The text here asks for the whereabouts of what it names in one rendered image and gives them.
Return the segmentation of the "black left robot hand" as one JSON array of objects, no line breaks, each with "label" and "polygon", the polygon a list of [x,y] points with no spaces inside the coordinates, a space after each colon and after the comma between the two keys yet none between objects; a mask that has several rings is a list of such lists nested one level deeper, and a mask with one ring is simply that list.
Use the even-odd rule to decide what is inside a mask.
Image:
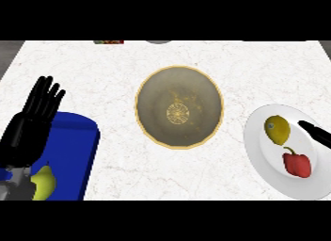
[{"label": "black left robot hand", "polygon": [[39,76],[22,110],[0,138],[0,168],[25,168],[39,158],[64,90],[51,76]]}]

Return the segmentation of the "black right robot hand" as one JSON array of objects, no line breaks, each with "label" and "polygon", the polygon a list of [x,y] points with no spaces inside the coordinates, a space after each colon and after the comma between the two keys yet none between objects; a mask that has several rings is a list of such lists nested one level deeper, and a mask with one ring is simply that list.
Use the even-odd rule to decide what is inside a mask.
[{"label": "black right robot hand", "polygon": [[331,133],[305,120],[299,120],[296,124],[305,130],[312,140],[331,149]]}]

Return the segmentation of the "yellow lemon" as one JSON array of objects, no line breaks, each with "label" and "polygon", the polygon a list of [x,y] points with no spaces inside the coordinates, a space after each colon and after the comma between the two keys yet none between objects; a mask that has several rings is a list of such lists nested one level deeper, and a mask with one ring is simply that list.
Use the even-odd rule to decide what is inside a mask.
[{"label": "yellow lemon", "polygon": [[290,125],[278,115],[265,119],[264,131],[271,143],[281,146],[289,138]]}]

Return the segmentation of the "white plate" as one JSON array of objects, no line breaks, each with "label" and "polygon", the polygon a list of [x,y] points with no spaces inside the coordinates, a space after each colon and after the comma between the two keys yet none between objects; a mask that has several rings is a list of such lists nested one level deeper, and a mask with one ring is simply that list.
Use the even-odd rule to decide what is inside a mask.
[{"label": "white plate", "polygon": [[[289,138],[281,146],[275,145],[264,131],[264,122],[278,115],[290,125]],[[249,162],[265,182],[287,197],[298,200],[317,200],[331,193],[331,150],[321,146],[298,126],[298,121],[318,125],[298,109],[283,104],[267,104],[250,113],[243,130],[243,141]],[[311,175],[293,176],[283,165],[281,154],[290,151],[308,157]]]}]

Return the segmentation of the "grey bowl with gold rim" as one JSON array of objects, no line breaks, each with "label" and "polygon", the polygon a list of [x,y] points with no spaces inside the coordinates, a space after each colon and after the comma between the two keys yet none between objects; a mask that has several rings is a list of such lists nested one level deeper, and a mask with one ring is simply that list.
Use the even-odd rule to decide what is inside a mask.
[{"label": "grey bowl with gold rim", "polygon": [[154,144],[172,150],[197,147],[224,117],[224,98],[211,77],[187,66],[156,70],[134,96],[134,116]]}]

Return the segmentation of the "red bell pepper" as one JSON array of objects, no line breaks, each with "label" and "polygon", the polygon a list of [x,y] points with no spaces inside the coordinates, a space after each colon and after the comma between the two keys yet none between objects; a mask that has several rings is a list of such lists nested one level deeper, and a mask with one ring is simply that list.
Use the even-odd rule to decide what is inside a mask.
[{"label": "red bell pepper", "polygon": [[293,149],[286,147],[287,153],[281,154],[284,170],[299,178],[308,178],[311,175],[311,163],[303,154],[296,154]]}]

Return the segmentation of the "blue tray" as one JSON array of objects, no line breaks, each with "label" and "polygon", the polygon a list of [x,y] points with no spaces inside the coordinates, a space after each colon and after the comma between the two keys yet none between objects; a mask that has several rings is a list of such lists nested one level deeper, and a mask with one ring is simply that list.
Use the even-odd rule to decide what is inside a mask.
[{"label": "blue tray", "polygon": [[51,122],[45,148],[29,168],[31,174],[48,165],[56,189],[48,201],[79,201],[93,165],[100,132],[95,122],[73,113],[59,112]]}]

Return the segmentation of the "yellow-green pear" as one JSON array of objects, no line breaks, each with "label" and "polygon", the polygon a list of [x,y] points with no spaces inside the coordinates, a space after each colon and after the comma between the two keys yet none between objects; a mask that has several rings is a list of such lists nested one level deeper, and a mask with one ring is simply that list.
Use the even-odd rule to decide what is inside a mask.
[{"label": "yellow-green pear", "polygon": [[45,164],[31,176],[31,182],[35,184],[32,200],[45,201],[54,192],[57,182],[48,164]]}]

